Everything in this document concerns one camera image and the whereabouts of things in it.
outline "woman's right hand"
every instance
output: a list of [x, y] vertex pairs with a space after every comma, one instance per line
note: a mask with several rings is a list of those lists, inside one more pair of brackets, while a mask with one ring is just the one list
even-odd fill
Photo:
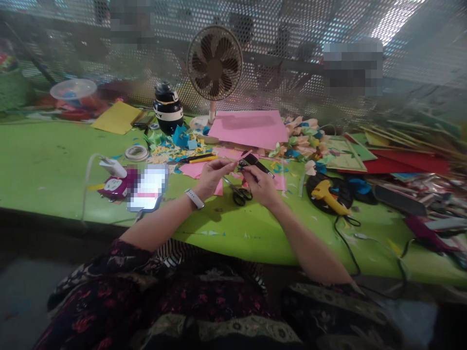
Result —
[[249, 165], [243, 168], [243, 177], [248, 182], [253, 197], [268, 209], [282, 204], [282, 198], [279, 196], [274, 179], [262, 172], [255, 165]]

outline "metal mesh wall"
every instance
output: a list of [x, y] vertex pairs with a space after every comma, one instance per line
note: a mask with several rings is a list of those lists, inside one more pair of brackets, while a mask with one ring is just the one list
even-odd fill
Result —
[[[3, 21], [13, 28], [56, 79], [84, 77], [114, 82], [121, 94], [151, 105], [154, 85], [167, 80], [186, 111], [206, 113], [186, 75], [194, 35], [222, 24], [238, 38], [243, 76], [218, 109], [278, 109], [348, 120], [417, 99], [436, 106], [465, 103], [467, 11], [464, 0], [0, 0]], [[139, 33], [112, 43], [110, 9], [125, 9]], [[5, 24], [24, 74], [47, 88]], [[323, 44], [379, 38], [384, 44], [383, 96], [323, 94]]]

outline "white watch strap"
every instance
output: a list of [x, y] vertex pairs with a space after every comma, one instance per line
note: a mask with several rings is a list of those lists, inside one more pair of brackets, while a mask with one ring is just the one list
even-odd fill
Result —
[[185, 193], [190, 197], [198, 209], [202, 209], [204, 207], [203, 201], [191, 189], [187, 189]]

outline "water bottle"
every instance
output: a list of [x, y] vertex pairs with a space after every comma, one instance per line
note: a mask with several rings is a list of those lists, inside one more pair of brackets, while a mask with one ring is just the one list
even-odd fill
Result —
[[167, 136], [174, 134], [177, 125], [183, 126], [183, 107], [177, 92], [170, 88], [168, 82], [156, 85], [154, 112], [162, 132]]

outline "green tabletop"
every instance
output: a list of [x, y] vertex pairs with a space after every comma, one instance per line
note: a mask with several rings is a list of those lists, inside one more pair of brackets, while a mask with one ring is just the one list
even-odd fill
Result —
[[[124, 154], [135, 143], [144, 144], [143, 132], [134, 130], [116, 135], [93, 129], [84, 124], [65, 122], [26, 122], [1, 125], [2, 167], [0, 172], [0, 206], [8, 209], [80, 219], [86, 164], [93, 153], [111, 157]], [[126, 165], [124, 157], [119, 160]], [[334, 232], [334, 216], [317, 210], [306, 193], [298, 196], [304, 166], [297, 162], [287, 165], [287, 193], [283, 200], [294, 213], [332, 249], [349, 269], [355, 267], [344, 243]], [[108, 173], [94, 165], [90, 185], [103, 183]], [[239, 179], [230, 176], [234, 184]], [[181, 174], [169, 177], [165, 202], [182, 195], [196, 180]], [[360, 232], [389, 246], [390, 239], [401, 250], [413, 235], [402, 222], [402, 215], [384, 205], [370, 206], [354, 202], [360, 208], [354, 217], [361, 227], [350, 227], [343, 220], [340, 230], [347, 236], [362, 273], [400, 278], [395, 257], [376, 242], [353, 239]], [[115, 204], [101, 198], [95, 191], [88, 192], [87, 221], [130, 226], [135, 213], [126, 211], [126, 204]], [[225, 184], [224, 196], [207, 201], [203, 210], [195, 212], [177, 230], [174, 238], [202, 248], [240, 257], [246, 260], [296, 265], [292, 250], [277, 221], [254, 200], [245, 207], [233, 203], [232, 191]], [[412, 245], [404, 259], [410, 279], [428, 283], [467, 286], [467, 273], [451, 259], [441, 257], [417, 245]]]

